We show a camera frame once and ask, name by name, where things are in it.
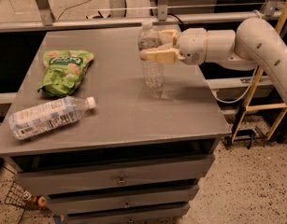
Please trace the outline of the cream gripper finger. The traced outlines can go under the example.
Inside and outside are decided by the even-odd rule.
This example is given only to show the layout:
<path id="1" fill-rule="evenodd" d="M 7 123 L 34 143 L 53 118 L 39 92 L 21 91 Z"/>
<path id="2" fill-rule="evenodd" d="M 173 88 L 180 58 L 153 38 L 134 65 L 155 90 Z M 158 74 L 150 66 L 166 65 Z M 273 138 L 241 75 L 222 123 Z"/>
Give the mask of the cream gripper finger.
<path id="1" fill-rule="evenodd" d="M 143 49 L 139 52 L 142 60 L 152 63 L 173 64 L 181 59 L 178 49 Z"/>
<path id="2" fill-rule="evenodd" d="M 160 31 L 159 34 L 163 44 L 171 44 L 174 46 L 177 43 L 180 31 L 176 29 L 166 29 Z"/>

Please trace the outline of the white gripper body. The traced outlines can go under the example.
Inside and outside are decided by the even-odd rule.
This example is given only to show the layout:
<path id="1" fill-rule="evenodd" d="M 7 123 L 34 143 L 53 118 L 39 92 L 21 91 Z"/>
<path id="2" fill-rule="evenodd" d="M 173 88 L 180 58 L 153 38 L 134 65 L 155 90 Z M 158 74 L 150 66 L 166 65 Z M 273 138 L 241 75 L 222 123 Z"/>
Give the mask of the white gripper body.
<path id="1" fill-rule="evenodd" d="M 179 60 L 188 65 L 200 65 L 206 59 L 208 32 L 204 28 L 190 28 L 177 39 Z"/>

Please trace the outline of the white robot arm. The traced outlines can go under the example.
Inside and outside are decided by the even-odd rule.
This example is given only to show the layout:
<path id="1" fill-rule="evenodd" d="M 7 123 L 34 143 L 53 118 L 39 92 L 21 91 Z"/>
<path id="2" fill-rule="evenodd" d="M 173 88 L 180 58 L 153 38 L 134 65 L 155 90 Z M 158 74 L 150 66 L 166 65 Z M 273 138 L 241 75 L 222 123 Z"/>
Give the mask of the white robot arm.
<path id="1" fill-rule="evenodd" d="M 287 46 L 277 31 L 258 17 L 244 20 L 233 30 L 191 28 L 163 30 L 160 45 L 139 46 L 142 60 L 188 65 L 216 63 L 226 69 L 248 71 L 261 67 L 287 105 Z"/>

